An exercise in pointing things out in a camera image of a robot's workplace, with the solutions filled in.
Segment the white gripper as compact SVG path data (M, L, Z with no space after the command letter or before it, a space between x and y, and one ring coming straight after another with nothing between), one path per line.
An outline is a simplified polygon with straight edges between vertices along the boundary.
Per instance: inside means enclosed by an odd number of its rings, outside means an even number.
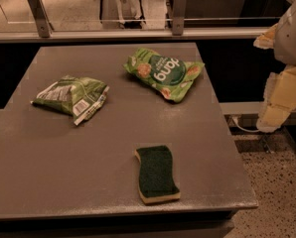
M279 129L296 109L296 0L265 33L255 39L259 49L273 49L275 58L286 64L280 73L271 72L267 78L263 104L256 127L260 132L272 133Z

